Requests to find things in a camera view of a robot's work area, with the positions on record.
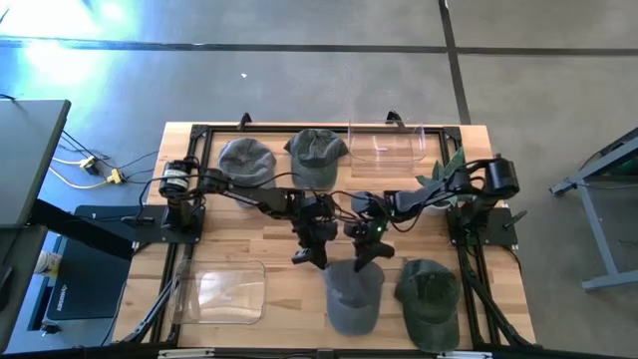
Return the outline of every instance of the baseball cap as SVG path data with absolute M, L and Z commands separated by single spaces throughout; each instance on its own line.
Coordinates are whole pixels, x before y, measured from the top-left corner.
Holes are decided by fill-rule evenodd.
M 377 324 L 385 275 L 374 262 L 355 272 L 355 260 L 339 260 L 323 270 L 328 319 L 344 335 L 370 333 Z
M 433 260 L 404 265 L 395 297 L 403 304 L 408 334 L 419 349 L 441 353 L 459 346 L 460 291 L 455 275 Z
M 292 156 L 292 181 L 299 188 L 329 189 L 335 185 L 339 158 L 348 154 L 341 138 L 328 130 L 307 129 L 284 147 Z
M 277 160 L 272 151 L 256 139 L 232 140 L 219 152 L 217 166 L 229 178 L 243 185 L 256 185 L 274 178 Z M 272 180 L 262 187 L 275 187 Z

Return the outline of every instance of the cap brim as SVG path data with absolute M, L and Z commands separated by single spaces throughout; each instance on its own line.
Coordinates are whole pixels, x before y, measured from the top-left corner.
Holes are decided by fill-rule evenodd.
M 454 313 L 443 323 L 428 323 L 405 306 L 403 317 L 410 339 L 417 348 L 428 353 L 443 353 L 459 346 L 459 318 Z
M 326 295 L 328 320 L 330 324 L 344 335 L 364 335 L 372 332 L 379 317 L 379 305 L 366 305 L 361 308 L 351 308 L 339 302 L 336 295 Z
M 292 177 L 297 188 L 330 189 L 335 185 L 339 160 L 322 168 L 304 167 L 294 157 L 291 161 L 292 172 L 298 175 Z

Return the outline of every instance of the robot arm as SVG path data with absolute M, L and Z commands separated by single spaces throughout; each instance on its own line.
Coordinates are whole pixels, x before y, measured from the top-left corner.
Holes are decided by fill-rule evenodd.
M 225 195 L 255 205 L 272 218 L 290 220 L 301 247 L 292 262 L 310 261 L 325 268 L 326 241 L 337 235 L 336 205 L 329 194 L 306 196 L 304 190 L 296 188 L 245 186 L 217 169 L 206 169 L 194 176 L 201 178 L 199 186 L 188 189 L 187 181 L 178 177 L 183 178 L 193 167 L 193 163 L 184 159 L 167 163 L 164 168 L 165 179 L 161 181 L 159 192 L 168 201 L 165 225 L 176 228 L 190 225 L 192 205 L 188 199 L 210 193 Z M 485 172 L 482 188 L 472 185 L 471 174 L 478 170 Z M 353 198 L 352 208 L 360 218 L 347 220 L 344 225 L 344 233 L 353 238 L 355 246 L 355 270 L 360 270 L 377 256 L 394 256 L 394 248 L 381 242 L 388 223 L 394 225 L 415 218 L 427 205 L 452 195 L 474 194 L 477 199 L 462 207 L 464 220 L 470 222 L 489 211 L 499 199 L 510 198 L 517 192 L 513 164 L 501 157 L 466 164 L 447 179 L 415 191 L 385 191 L 383 197 L 359 192 Z

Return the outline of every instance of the gray cap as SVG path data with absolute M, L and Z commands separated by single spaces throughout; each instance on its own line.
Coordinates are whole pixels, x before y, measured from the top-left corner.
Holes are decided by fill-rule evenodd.
M 348 154 L 341 138 L 328 130 L 307 129 L 288 141 L 292 156 L 292 181 L 299 188 L 329 189 L 335 185 L 339 158 Z
M 377 324 L 385 275 L 374 262 L 355 272 L 355 260 L 339 260 L 323 271 L 328 319 L 341 334 L 363 335 Z
M 256 185 L 275 177 L 277 160 L 272 151 L 256 139 L 232 140 L 219 152 L 217 165 L 232 180 L 244 185 Z M 262 187 L 275 187 L 272 180 Z

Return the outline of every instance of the concrete floor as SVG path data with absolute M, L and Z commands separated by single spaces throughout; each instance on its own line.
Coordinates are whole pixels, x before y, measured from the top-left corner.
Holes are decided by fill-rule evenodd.
M 14 3 L 0 36 L 445 45 L 436 0 L 193 0 L 187 7 L 178 0 Z M 459 46 L 638 46 L 638 3 L 632 0 L 448 3 Z M 516 163 L 522 190 L 510 204 L 529 211 L 517 232 L 537 342 L 636 356 L 638 285 L 581 290 L 581 280 L 603 274 L 602 260 L 577 195 L 557 199 L 547 188 L 638 124 L 638 58 L 460 56 L 460 64 L 473 124 L 486 124 L 494 149 Z M 69 50 L 34 42 L 0 48 L 0 68 L 0 93 L 70 99 L 66 130 L 119 164 L 156 149 L 166 121 L 235 121 L 243 112 L 264 122 L 348 121 L 378 119 L 395 109 L 413 122 L 459 122 L 445 54 Z M 150 158 L 134 170 L 153 163 Z M 91 180 L 61 170 L 76 182 Z M 41 197 L 72 209 L 80 203 L 134 203 L 139 190 L 129 184 L 77 191 L 47 178 Z M 619 265 L 636 268 L 636 247 L 610 240 L 623 254 Z M 108 320 L 84 321 L 76 329 L 62 323 L 62 333 L 41 338 L 25 332 L 21 320 L 13 352 L 96 345 L 108 329 Z

